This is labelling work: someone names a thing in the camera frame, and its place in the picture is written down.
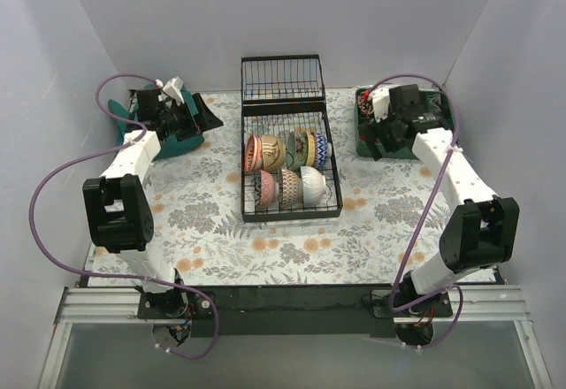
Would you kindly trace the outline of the red floral pattern bowl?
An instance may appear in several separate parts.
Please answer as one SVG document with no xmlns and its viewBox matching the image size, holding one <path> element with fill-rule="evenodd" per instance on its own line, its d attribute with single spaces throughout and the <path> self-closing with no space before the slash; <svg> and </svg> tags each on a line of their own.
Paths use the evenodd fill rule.
<svg viewBox="0 0 566 389">
<path fill-rule="evenodd" d="M 244 171 L 246 173 L 255 172 L 262 167 L 262 164 L 261 138 L 255 134 L 251 134 L 244 152 Z"/>
</svg>

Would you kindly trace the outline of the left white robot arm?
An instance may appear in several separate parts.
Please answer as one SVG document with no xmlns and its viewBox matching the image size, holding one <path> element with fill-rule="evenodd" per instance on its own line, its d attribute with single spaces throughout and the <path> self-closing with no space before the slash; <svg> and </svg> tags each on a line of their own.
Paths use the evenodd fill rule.
<svg viewBox="0 0 566 389">
<path fill-rule="evenodd" d="M 136 91 L 137 107 L 111 112 L 126 119 L 121 130 L 124 149 L 111 165 L 82 187 L 92 242 L 125 261 L 139 276 L 138 289 L 149 306 L 167 317 L 181 317 L 187 295 L 178 286 L 179 272 L 152 245 L 154 218 L 145 177 L 160 152 L 182 155 L 203 143 L 203 133 L 223 126 L 198 93 L 185 89 L 145 88 Z"/>
</svg>

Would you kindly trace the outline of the pink patterned bowl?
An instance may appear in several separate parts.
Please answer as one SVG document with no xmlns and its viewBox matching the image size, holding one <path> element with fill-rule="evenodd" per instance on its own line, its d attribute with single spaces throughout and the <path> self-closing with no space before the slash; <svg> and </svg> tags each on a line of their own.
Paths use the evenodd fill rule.
<svg viewBox="0 0 566 389">
<path fill-rule="evenodd" d="M 259 209 L 266 209 L 272 205 L 276 196 L 275 178 L 267 171 L 261 170 L 259 181 L 255 186 L 256 206 Z"/>
</svg>

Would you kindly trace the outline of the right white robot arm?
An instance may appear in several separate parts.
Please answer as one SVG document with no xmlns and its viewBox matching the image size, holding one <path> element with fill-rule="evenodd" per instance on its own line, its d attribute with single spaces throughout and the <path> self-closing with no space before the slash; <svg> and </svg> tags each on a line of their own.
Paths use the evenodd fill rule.
<svg viewBox="0 0 566 389">
<path fill-rule="evenodd" d="M 437 177 L 451 216 L 438 252 L 412 271 L 400 271 L 390 294 L 393 309 L 420 316 L 432 298 L 460 278 L 510 260 L 519 218 L 512 197 L 498 196 L 474 171 L 457 145 L 456 117 L 446 94 L 430 105 L 416 84 L 368 89 L 358 98 L 366 120 L 361 140 L 374 160 L 408 148 Z"/>
</svg>

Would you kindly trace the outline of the green celadon bowl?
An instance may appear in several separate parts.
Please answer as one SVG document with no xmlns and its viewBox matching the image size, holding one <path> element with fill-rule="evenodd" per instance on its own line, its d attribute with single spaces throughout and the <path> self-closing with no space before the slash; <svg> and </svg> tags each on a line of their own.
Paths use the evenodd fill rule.
<svg viewBox="0 0 566 389">
<path fill-rule="evenodd" d="M 287 139 L 287 168 L 299 170 L 306 164 L 308 142 L 304 133 L 291 132 Z"/>
</svg>

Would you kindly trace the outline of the plain white bowl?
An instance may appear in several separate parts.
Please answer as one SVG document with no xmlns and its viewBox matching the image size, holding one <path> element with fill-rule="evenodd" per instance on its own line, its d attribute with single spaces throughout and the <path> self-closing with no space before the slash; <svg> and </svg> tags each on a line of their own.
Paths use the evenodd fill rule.
<svg viewBox="0 0 566 389">
<path fill-rule="evenodd" d="M 300 168 L 302 180 L 302 201 L 305 206 L 315 206 L 326 193 L 325 176 L 316 168 L 302 166 Z"/>
</svg>

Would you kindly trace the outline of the yellow sun pattern bowl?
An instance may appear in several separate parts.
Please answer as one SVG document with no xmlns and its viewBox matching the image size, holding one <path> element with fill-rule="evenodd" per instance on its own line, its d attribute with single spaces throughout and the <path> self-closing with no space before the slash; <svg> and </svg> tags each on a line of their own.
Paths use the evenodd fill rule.
<svg viewBox="0 0 566 389">
<path fill-rule="evenodd" d="M 313 167 L 316 159 L 316 139 L 314 134 L 311 132 L 306 133 L 306 138 L 308 142 L 306 165 Z"/>
</svg>

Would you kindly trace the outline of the dark patterned bowl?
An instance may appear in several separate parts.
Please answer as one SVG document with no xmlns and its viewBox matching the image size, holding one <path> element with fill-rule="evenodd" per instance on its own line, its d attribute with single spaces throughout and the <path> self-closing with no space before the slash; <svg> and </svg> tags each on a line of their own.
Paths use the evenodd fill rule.
<svg viewBox="0 0 566 389">
<path fill-rule="evenodd" d="M 293 171 L 280 169 L 278 174 L 278 202 L 281 209 L 290 208 L 302 200 L 302 180 Z"/>
</svg>

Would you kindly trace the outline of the blue zigzag red bowl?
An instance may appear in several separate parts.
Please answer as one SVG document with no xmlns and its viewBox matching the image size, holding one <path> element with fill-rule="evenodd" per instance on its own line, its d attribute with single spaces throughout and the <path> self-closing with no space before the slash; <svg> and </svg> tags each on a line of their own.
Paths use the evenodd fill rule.
<svg viewBox="0 0 566 389">
<path fill-rule="evenodd" d="M 332 145 L 321 133 L 314 133 L 315 162 L 314 167 L 321 170 L 325 167 L 328 158 L 332 155 Z"/>
</svg>

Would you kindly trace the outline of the beige white bowl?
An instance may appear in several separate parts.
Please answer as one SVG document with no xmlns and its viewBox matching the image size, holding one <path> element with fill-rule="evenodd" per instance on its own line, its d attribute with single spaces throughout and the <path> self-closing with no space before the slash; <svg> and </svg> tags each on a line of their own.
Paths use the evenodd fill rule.
<svg viewBox="0 0 566 389">
<path fill-rule="evenodd" d="M 267 172 L 275 172 L 286 162 L 286 145 L 281 138 L 271 134 L 263 134 L 262 160 L 263 169 Z"/>
</svg>

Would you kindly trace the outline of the black wire dish rack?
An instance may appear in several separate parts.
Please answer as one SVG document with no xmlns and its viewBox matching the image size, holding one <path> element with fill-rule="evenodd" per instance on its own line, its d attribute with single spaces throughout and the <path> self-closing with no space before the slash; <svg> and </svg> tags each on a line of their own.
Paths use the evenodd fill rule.
<svg viewBox="0 0 566 389">
<path fill-rule="evenodd" d="M 241 139 L 244 222 L 340 215 L 319 55 L 242 58 Z"/>
</svg>

